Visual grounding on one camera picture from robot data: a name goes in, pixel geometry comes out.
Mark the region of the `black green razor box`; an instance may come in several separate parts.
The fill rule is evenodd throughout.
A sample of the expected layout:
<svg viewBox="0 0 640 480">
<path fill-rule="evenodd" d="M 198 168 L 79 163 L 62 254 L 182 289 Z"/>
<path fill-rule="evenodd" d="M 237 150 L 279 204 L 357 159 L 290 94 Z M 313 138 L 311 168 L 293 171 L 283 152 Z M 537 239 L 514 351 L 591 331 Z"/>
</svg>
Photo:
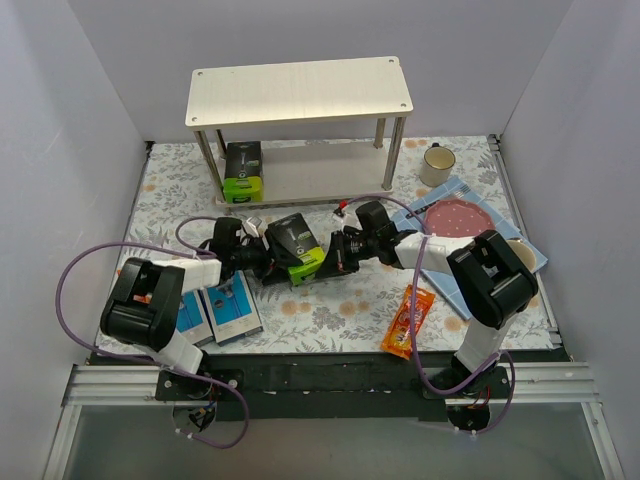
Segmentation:
<svg viewBox="0 0 640 480">
<path fill-rule="evenodd" d="M 293 286 L 312 280 L 325 260 L 325 252 L 301 213 L 271 222 L 265 232 L 275 269 Z"/>
<path fill-rule="evenodd" d="M 223 194 L 229 204 L 263 201 L 263 153 L 260 141 L 227 144 Z"/>
</svg>

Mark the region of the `white two-tier shelf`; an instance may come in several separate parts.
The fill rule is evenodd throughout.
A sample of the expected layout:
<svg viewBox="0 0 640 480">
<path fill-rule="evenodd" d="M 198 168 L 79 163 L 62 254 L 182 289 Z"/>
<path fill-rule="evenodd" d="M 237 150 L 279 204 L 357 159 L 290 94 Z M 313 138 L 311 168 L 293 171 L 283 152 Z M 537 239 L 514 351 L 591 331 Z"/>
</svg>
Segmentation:
<svg viewBox="0 0 640 480">
<path fill-rule="evenodd" d="M 185 125 L 216 200 L 228 155 L 223 131 L 305 139 L 264 150 L 263 201 L 278 205 L 391 191 L 412 112 L 399 58 L 382 56 L 196 69 Z"/>
</svg>

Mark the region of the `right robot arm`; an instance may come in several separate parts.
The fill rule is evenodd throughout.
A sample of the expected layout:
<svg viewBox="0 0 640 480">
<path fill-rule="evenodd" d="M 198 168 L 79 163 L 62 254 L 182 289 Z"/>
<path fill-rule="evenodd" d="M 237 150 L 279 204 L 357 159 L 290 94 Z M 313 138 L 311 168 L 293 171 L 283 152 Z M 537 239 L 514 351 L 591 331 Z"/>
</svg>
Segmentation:
<svg viewBox="0 0 640 480">
<path fill-rule="evenodd" d="M 345 276 L 360 263 L 376 258 L 396 269 L 423 270 L 450 275 L 471 312 L 471 320 L 451 365 L 428 378 L 425 386 L 439 395 L 459 393 L 475 397 L 489 384 L 499 349 L 514 317 L 537 295 L 538 282 L 530 269 L 495 230 L 475 237 L 448 238 L 425 231 L 400 230 L 385 207 L 373 199 L 356 211 L 357 227 L 344 225 L 331 234 L 316 280 Z"/>
</svg>

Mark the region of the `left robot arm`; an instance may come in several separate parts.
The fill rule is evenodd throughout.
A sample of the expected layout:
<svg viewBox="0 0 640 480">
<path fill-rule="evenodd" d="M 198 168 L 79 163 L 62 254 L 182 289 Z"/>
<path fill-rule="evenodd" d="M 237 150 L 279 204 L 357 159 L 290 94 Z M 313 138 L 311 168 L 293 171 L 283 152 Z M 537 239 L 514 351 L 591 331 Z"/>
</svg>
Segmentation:
<svg viewBox="0 0 640 480">
<path fill-rule="evenodd" d="M 212 390 L 213 377 L 200 367 L 204 352 L 176 329 L 183 296 L 222 285 L 238 271 L 251 271 L 262 279 L 285 269 L 289 260 L 284 248 L 271 245 L 267 234 L 250 221 L 219 217 L 212 237 L 194 257 L 166 262 L 127 259 L 102 312 L 100 330 L 182 371 L 180 390 L 190 399 L 203 399 Z"/>
</svg>

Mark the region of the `floral tablecloth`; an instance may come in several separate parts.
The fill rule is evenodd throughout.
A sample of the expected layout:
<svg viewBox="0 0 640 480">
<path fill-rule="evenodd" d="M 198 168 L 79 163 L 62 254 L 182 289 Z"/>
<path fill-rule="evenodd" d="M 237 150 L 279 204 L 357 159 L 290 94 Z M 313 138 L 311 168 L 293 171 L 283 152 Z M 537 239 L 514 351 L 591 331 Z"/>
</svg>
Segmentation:
<svg viewBox="0 0 640 480">
<path fill-rule="evenodd" d="M 458 176 L 513 225 L 509 195 L 502 185 L 503 169 L 492 150 L 495 137 L 463 136 L 411 138 L 404 141 L 394 176 L 392 197 L 410 204 L 427 195 L 419 180 L 424 151 L 438 142 L 456 155 L 452 175 Z M 200 148 L 195 143 L 154 144 L 141 180 L 126 239 L 188 251 L 174 236 L 186 218 L 225 213 L 215 204 L 213 187 Z M 256 216 L 261 231 L 271 221 L 300 211 L 320 245 L 327 248 L 332 222 L 331 205 L 295 205 L 290 208 L 234 209 L 234 216 Z M 212 221 L 197 221 L 181 230 L 181 237 L 198 245 L 212 233 Z M 247 274 L 264 331 L 225 346 L 208 344 L 211 354 L 278 354 L 318 352 L 379 352 L 387 328 L 399 307 L 412 271 L 397 270 L 376 259 L 363 262 L 356 274 L 297 287 L 262 287 Z M 421 351 L 457 350 L 467 331 L 466 322 L 439 294 L 418 334 Z M 557 333 L 549 321 L 540 294 L 510 328 L 502 348 L 549 350 Z"/>
</svg>

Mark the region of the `blue Harry's razor box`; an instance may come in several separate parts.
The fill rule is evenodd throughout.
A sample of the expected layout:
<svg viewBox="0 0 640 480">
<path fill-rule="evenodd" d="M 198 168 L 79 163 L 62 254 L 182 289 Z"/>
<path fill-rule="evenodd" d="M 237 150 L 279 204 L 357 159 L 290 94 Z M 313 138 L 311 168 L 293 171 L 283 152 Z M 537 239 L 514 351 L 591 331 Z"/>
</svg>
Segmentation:
<svg viewBox="0 0 640 480">
<path fill-rule="evenodd" d="M 243 272 L 222 286 L 199 292 L 213 338 L 222 346 L 263 331 L 263 324 Z"/>
</svg>

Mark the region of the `orange razor packet right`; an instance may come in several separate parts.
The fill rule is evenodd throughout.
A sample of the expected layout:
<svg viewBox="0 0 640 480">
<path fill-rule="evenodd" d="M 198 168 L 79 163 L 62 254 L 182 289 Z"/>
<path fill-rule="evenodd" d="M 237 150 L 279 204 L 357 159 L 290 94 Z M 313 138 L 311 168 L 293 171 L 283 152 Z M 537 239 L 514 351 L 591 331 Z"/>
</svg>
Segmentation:
<svg viewBox="0 0 640 480">
<path fill-rule="evenodd" d="M 395 355 L 405 360 L 409 360 L 412 354 L 410 334 L 410 306 L 412 291 L 413 287 L 408 285 L 404 292 L 402 302 L 380 345 L 383 352 Z M 434 293 L 423 288 L 417 289 L 414 308 L 415 333 L 419 332 L 434 301 Z"/>
</svg>

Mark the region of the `pink polka dot plate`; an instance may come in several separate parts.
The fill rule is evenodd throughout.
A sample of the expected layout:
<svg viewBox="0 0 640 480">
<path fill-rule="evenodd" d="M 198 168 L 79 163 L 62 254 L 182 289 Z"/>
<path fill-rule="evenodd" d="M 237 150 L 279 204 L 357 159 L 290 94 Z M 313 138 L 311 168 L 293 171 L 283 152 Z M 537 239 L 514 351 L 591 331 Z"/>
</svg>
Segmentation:
<svg viewBox="0 0 640 480">
<path fill-rule="evenodd" d="M 437 203 L 428 211 L 425 223 L 431 234 L 448 238 L 475 237 L 495 229 L 485 210 L 462 199 Z"/>
</svg>

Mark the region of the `cream enamel mug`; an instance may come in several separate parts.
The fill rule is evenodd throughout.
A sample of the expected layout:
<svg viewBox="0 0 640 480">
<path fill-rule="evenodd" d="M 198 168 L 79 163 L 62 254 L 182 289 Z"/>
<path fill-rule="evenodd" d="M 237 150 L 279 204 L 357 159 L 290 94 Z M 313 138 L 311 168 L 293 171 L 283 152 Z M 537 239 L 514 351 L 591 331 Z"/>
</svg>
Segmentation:
<svg viewBox="0 0 640 480">
<path fill-rule="evenodd" d="M 455 163 L 455 154 L 434 142 L 424 152 L 419 178 L 426 186 L 438 187 L 448 180 Z"/>
</svg>

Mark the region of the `painted ceramic mug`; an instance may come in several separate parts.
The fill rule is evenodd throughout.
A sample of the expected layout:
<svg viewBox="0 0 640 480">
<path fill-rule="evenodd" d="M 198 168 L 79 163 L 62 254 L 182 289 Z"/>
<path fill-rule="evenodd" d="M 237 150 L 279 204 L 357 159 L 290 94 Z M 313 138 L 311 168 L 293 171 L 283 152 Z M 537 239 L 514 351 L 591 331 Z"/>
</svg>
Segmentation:
<svg viewBox="0 0 640 480">
<path fill-rule="evenodd" d="M 536 255 L 534 251 L 524 242 L 524 240 L 521 238 L 510 238 L 507 239 L 507 244 L 520 259 L 520 261 L 525 265 L 525 267 L 530 272 L 534 272 L 537 265 Z"/>
</svg>

